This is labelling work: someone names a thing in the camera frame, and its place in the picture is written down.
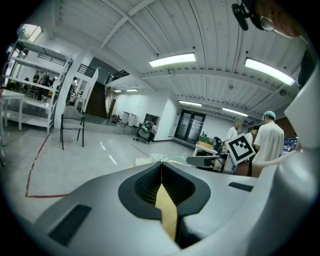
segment staircase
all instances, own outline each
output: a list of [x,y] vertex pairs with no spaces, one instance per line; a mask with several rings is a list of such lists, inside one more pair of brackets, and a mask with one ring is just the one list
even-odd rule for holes
[[104,84],[99,82],[94,84],[88,105],[86,106],[86,113],[92,116],[107,119]]

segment white ceiling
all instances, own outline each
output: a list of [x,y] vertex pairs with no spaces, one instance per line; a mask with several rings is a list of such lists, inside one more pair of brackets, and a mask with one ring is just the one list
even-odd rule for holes
[[[246,68],[245,59],[259,60],[296,78],[306,44],[301,38],[258,30],[250,20],[249,30],[242,31],[231,9],[236,2],[55,0],[55,23],[57,29],[72,28],[92,38],[142,86],[172,90],[177,99],[206,104],[203,112],[229,107],[249,114],[253,122],[267,110],[282,116],[298,93],[297,85],[290,87]],[[196,62],[149,64],[157,54],[190,52],[195,53]],[[287,95],[280,96],[280,89]]]

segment glass door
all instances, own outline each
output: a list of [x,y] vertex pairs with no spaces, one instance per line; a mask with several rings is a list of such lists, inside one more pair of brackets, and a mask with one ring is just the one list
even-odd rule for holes
[[182,111],[182,114],[178,123],[178,127],[174,135],[175,137],[177,137],[180,140],[185,139],[185,135],[188,129],[188,125],[190,123],[190,119],[191,119],[191,114],[185,113]]
[[205,114],[183,110],[174,136],[180,140],[196,144],[205,118]]

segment computer monitor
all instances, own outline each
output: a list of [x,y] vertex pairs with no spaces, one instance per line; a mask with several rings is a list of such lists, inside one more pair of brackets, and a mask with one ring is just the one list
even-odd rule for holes
[[281,156],[288,154],[296,149],[298,139],[296,137],[284,138],[283,150]]

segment metal shelving unit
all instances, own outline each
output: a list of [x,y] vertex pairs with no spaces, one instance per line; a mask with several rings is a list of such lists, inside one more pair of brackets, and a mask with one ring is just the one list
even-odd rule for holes
[[[45,113],[47,114],[47,117],[39,117],[39,116],[32,115],[32,114],[22,113],[22,123],[34,125],[34,126],[45,127],[45,128],[47,128],[47,132],[49,133],[50,127],[54,124],[54,118],[52,117],[52,115],[54,114],[54,111],[55,111],[55,108],[57,105],[57,101],[58,101],[58,96],[59,96],[59,91],[57,90],[57,87],[58,87],[60,81],[64,80],[64,76],[66,75],[66,72],[68,71],[69,62],[71,62],[72,59],[69,56],[61,54],[60,52],[57,52],[55,50],[46,48],[42,45],[38,45],[36,43],[29,42],[26,40],[18,40],[15,44],[15,48],[16,47],[19,47],[20,49],[25,49],[28,51],[36,52],[41,55],[45,55],[50,58],[54,58],[54,59],[59,60],[64,63],[64,65],[61,66],[61,68],[52,68],[52,67],[48,67],[43,64],[36,63],[34,61],[27,60],[27,59],[9,56],[10,59],[14,60],[16,63],[18,63],[20,65],[31,67],[36,70],[44,71],[44,72],[51,73],[51,74],[58,76],[58,79],[54,82],[53,87],[47,87],[47,86],[44,86],[44,85],[41,85],[38,83],[26,81],[26,80],[16,78],[13,76],[9,76],[9,75],[4,75],[4,74],[2,75],[2,77],[4,77],[4,78],[7,78],[7,79],[10,79],[13,81],[17,81],[17,82],[22,83],[24,85],[39,87],[39,88],[43,88],[45,90],[52,91],[51,99],[48,102],[45,102],[43,100],[37,100],[34,98],[30,98],[30,97],[24,98],[25,104],[32,105],[37,108],[45,109]],[[8,110],[7,113],[8,113],[7,118],[9,120],[18,121],[18,116],[19,116],[18,112],[13,111],[13,110]]]

